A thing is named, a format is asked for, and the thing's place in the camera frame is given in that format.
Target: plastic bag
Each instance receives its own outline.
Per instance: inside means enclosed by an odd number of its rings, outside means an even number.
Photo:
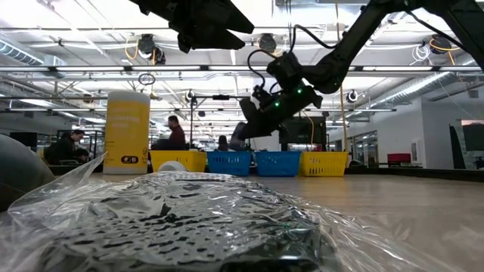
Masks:
[[[12,205],[1,271],[459,271],[356,218],[228,175],[88,181],[101,159]]]

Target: blue basket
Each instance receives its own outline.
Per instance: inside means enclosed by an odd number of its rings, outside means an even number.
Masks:
[[[257,174],[263,177],[294,177],[299,172],[301,152],[258,152]]]
[[[248,176],[249,152],[207,152],[210,173]]]

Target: yellow label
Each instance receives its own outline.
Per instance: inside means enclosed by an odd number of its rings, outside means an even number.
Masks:
[[[109,101],[104,167],[147,167],[150,106],[135,101]]]

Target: plastic basket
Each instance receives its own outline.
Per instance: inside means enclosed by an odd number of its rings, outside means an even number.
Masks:
[[[293,177],[299,171],[301,152],[258,152],[257,174],[263,177]]]
[[[208,152],[210,173],[248,176],[250,152]]]
[[[306,177],[342,177],[347,152],[302,152],[300,174]]]
[[[152,150],[150,155],[155,172],[163,163],[170,161],[180,162],[190,172],[205,172],[206,153],[204,152]]]

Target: yellow basket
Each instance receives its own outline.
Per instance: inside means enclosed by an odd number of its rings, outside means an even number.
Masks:
[[[180,162],[190,172],[205,171],[205,152],[152,150],[150,151],[150,155],[151,165],[153,166],[153,171],[155,172],[163,163],[170,161]]]
[[[306,177],[342,177],[347,152],[302,152],[299,174]]]

